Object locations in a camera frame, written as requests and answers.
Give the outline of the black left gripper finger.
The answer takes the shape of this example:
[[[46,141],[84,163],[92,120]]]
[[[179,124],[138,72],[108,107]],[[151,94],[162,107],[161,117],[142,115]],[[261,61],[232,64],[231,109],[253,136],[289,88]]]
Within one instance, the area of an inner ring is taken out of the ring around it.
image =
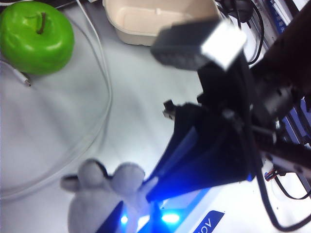
[[[157,178],[143,182],[141,178],[113,178],[110,193],[101,207],[100,217],[104,217],[98,233],[135,233],[138,220],[151,211],[146,196],[156,186]]]

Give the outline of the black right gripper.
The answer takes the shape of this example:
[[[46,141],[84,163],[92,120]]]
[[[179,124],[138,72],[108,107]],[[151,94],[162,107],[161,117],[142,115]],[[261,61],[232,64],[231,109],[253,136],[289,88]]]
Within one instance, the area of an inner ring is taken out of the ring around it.
[[[146,196],[150,202],[255,175],[252,75],[245,58],[239,57],[228,71],[209,64],[197,74],[203,89],[197,103],[164,102],[163,114],[174,128],[151,174],[158,183]]]

